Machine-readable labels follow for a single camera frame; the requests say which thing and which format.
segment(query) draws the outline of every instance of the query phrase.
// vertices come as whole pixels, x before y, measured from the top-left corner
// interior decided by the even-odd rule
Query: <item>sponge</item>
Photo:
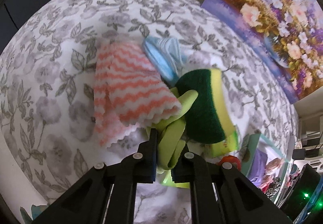
[[[198,97],[185,114],[187,136],[197,142],[213,144],[234,131],[222,93],[221,71],[198,69],[184,74],[176,83],[180,95],[196,90]]]

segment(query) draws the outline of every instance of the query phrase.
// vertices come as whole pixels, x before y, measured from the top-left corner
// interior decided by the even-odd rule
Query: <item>floral bedspread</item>
[[[139,129],[104,148],[92,133],[98,46],[120,36],[147,35],[178,38],[190,55],[188,69],[223,71],[227,108],[242,147],[249,134],[260,131],[286,154],[297,131],[294,107],[253,50],[195,0],[52,0],[0,58],[2,133],[49,203],[96,163],[118,163],[147,140]],[[192,148],[199,152],[200,145]],[[138,185],[135,223],[187,224],[190,215],[189,190]]]

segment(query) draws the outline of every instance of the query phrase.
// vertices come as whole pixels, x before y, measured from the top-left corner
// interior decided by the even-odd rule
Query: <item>cleaning cloth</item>
[[[180,53],[178,40],[148,36],[143,41],[143,50],[165,82],[174,87],[187,61],[187,58]]]
[[[96,64],[94,105],[101,144],[115,143],[139,126],[177,115],[181,104],[136,42],[105,44]]]

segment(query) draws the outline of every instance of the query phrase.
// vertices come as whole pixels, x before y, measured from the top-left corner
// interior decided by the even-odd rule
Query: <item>photo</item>
[[[285,157],[269,139],[262,134],[250,136],[241,172],[273,202],[285,182],[287,166]]]
[[[205,0],[295,103],[323,85],[323,11],[316,0]]]

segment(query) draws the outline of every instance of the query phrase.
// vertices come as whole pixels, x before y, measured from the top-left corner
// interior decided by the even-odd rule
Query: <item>wavy striped towel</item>
[[[140,126],[178,114],[181,104],[140,45],[120,42],[99,49],[94,110],[100,144],[110,146]]]

